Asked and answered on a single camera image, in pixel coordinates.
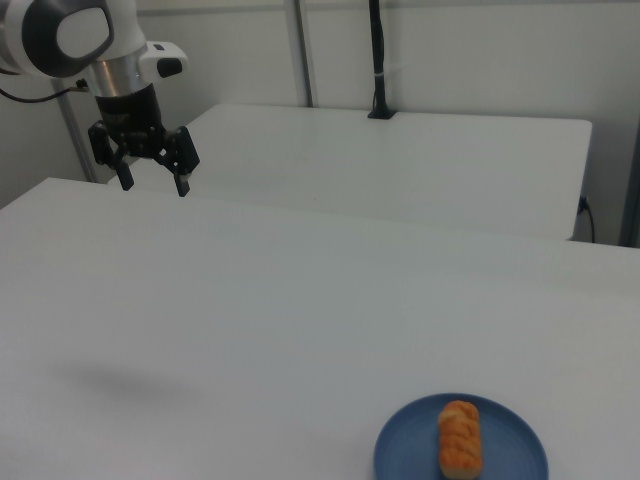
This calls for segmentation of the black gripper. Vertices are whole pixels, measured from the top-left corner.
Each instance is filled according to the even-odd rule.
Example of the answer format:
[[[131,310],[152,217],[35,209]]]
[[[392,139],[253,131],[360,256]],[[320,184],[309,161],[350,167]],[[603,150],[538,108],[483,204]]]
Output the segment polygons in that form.
[[[119,97],[96,97],[102,121],[88,130],[94,159],[113,170],[124,191],[134,186],[129,156],[154,159],[174,179],[177,193],[186,197],[189,178],[200,164],[200,157],[186,126],[166,130],[153,85]],[[113,150],[111,139],[119,146]]]

